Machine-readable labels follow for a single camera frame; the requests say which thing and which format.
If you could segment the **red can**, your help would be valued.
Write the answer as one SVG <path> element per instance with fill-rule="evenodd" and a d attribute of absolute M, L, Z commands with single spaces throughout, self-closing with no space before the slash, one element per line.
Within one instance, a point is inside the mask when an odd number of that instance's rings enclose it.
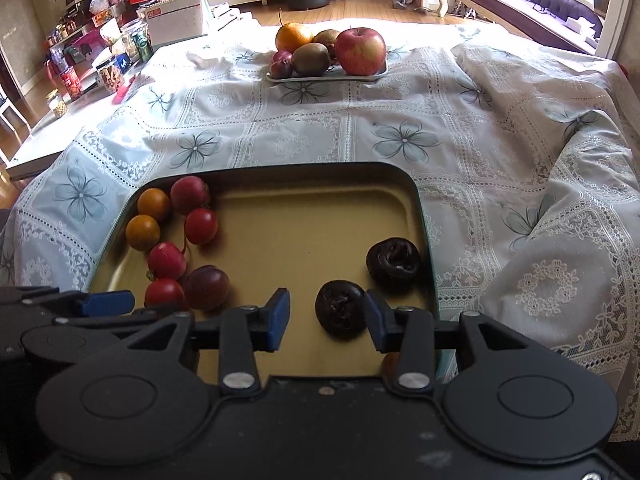
<path fill-rule="evenodd" d="M 72 101 L 78 99 L 82 95 L 82 83 L 73 66 L 67 67 L 66 70 L 63 70 L 60 73 L 60 78 Z"/>

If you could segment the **red plum on plate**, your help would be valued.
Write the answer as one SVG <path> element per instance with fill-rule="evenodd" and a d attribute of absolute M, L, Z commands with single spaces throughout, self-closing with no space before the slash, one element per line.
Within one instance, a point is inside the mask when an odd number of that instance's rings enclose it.
<path fill-rule="evenodd" d="M 273 62 L 273 63 L 277 63 L 277 62 L 288 63 L 288 62 L 291 61 L 291 58 L 292 58 L 292 53 L 291 52 L 288 52 L 287 50 L 279 50 L 273 55 L 271 62 Z"/>

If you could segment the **red radish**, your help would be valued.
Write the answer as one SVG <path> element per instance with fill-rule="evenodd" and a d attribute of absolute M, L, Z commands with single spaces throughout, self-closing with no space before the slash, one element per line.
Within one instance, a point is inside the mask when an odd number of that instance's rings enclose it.
<path fill-rule="evenodd" d="M 186 273 L 186 258 L 183 252 L 171 242 L 157 244 L 149 253 L 148 272 L 151 281 L 159 278 L 178 280 Z"/>

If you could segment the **yellow orange tomato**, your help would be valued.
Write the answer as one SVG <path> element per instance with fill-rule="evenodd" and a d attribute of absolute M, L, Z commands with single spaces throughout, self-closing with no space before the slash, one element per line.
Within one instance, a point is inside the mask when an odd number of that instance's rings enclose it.
<path fill-rule="evenodd" d="M 162 222 L 171 213 L 171 200 L 160 188 L 147 188 L 137 200 L 137 211 Z"/>
<path fill-rule="evenodd" d="M 138 252 L 147 252 L 160 241 L 160 225 L 148 214 L 137 214 L 126 226 L 128 245 Z"/>

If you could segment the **back brown kiwi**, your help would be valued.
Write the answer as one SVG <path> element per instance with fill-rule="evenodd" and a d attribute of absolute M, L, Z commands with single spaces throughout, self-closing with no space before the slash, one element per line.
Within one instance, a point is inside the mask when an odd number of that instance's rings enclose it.
<path fill-rule="evenodd" d="M 312 38 L 313 42 L 317 44 L 323 44 L 326 47 L 326 50 L 329 52 L 330 59 L 332 61 L 336 60 L 335 56 L 335 41 L 337 40 L 340 32 L 335 29 L 325 29 L 322 32 L 318 32 L 317 35 L 314 35 Z"/>

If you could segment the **purple sofa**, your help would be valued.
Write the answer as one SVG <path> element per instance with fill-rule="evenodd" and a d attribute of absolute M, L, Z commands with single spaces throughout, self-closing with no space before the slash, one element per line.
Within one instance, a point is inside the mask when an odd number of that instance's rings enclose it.
<path fill-rule="evenodd" d="M 593 54 L 603 22 L 584 0 L 458 0 L 477 14 L 538 44 Z M 446 0 L 440 0 L 446 12 Z"/>

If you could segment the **small red tomato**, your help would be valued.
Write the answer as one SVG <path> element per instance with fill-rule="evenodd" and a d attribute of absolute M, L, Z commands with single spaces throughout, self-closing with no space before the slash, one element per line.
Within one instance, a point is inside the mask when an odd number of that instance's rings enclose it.
<path fill-rule="evenodd" d="M 145 289 L 144 305 L 147 308 L 186 308 L 186 296 L 181 285 L 173 278 L 158 278 Z"/>

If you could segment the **large orange with stem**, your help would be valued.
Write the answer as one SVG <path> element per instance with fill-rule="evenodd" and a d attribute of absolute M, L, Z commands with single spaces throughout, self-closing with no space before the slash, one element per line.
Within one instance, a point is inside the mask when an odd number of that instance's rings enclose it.
<path fill-rule="evenodd" d="M 298 48 L 310 44 L 314 34 L 303 24 L 297 22 L 285 22 L 282 18 L 282 10 L 278 14 L 280 27 L 276 33 L 276 49 L 293 54 Z"/>

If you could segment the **front brown kiwi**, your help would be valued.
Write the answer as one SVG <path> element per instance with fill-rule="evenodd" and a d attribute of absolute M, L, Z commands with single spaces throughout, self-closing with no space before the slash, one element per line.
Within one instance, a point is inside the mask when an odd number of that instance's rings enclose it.
<path fill-rule="evenodd" d="M 322 76 L 331 66 L 328 48 L 318 42 L 304 44 L 292 55 L 294 72 L 303 77 Z"/>

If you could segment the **dark red plum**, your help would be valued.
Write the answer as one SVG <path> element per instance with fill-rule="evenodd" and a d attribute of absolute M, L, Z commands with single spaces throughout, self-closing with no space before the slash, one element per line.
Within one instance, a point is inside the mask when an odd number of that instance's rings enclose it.
<path fill-rule="evenodd" d="M 392 382 L 396 375 L 397 365 L 400 358 L 398 352 L 386 353 L 380 366 L 380 374 L 386 382 Z"/>
<path fill-rule="evenodd" d="M 186 303 L 191 309 L 216 311 L 227 302 L 230 278 L 216 266 L 200 266 L 186 278 L 183 290 Z"/>

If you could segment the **pink radish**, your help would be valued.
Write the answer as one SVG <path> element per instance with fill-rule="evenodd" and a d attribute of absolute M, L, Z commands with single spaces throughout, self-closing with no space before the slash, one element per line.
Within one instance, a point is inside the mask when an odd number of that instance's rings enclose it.
<path fill-rule="evenodd" d="M 185 216 L 209 203 L 208 186 L 200 177 L 182 177 L 172 185 L 170 199 L 175 211 Z"/>

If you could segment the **dark plum on plate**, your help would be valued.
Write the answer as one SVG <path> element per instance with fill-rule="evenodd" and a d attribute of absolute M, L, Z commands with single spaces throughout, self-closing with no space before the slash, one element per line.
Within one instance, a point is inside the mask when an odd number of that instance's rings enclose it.
<path fill-rule="evenodd" d="M 275 80 L 290 78 L 293 75 L 293 66 L 289 60 L 280 60 L 270 65 L 269 77 Z"/>

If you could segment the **brown kiwi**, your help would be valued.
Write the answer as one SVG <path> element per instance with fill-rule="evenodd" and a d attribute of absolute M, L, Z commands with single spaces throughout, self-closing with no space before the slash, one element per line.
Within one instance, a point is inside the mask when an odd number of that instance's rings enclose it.
<path fill-rule="evenodd" d="M 292 55 L 294 72 L 303 77 L 322 76 L 331 66 L 328 48 L 318 42 L 304 44 Z"/>
<path fill-rule="evenodd" d="M 330 59 L 332 61 L 336 60 L 335 56 L 335 41 L 337 40 L 340 32 L 335 29 L 325 29 L 322 32 L 318 32 L 317 35 L 314 35 L 312 38 L 313 42 L 317 44 L 323 44 L 326 47 L 326 50 L 329 52 Z"/>

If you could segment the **large red apple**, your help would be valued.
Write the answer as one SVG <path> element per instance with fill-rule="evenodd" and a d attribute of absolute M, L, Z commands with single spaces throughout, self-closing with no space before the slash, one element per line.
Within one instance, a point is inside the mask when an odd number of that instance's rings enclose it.
<path fill-rule="evenodd" d="M 355 27 L 340 32 L 334 44 L 341 68 L 350 76 L 373 76 L 386 60 L 383 37 L 369 27 Z"/>

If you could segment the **white cardboard box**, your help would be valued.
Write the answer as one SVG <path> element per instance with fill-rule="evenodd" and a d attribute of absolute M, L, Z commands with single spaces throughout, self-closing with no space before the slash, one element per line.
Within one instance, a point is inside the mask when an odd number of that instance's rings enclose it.
<path fill-rule="evenodd" d="M 207 0 L 163 0 L 143 10 L 153 50 L 206 36 L 212 12 Z"/>

